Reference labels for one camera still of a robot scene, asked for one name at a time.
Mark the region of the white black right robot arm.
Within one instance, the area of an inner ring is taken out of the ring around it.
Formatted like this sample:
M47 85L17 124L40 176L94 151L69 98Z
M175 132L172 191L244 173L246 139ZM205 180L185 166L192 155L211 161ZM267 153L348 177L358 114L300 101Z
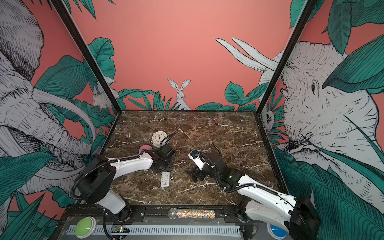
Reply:
M218 153L192 150L188 157L196 164L189 173L194 182L211 177L224 193L238 193L249 199L240 211L249 219L278 227L294 240L318 238L321 217L310 198L275 191L228 167Z

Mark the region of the white remote control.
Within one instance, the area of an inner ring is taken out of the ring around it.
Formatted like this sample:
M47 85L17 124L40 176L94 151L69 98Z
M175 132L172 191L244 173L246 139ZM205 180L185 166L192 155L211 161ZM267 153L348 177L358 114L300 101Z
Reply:
M161 175L161 188L166 188L170 186L170 172L163 172Z

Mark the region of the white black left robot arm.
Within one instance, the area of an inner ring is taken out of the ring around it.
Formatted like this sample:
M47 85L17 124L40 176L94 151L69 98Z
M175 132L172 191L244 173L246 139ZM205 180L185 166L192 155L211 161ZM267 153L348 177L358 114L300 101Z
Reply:
M70 197L96 204L122 221L128 219L132 209L121 195L111 190L113 181L137 171L169 172L174 154L175 150L165 144L159 149L142 150L138 155L123 158L97 156L76 178Z

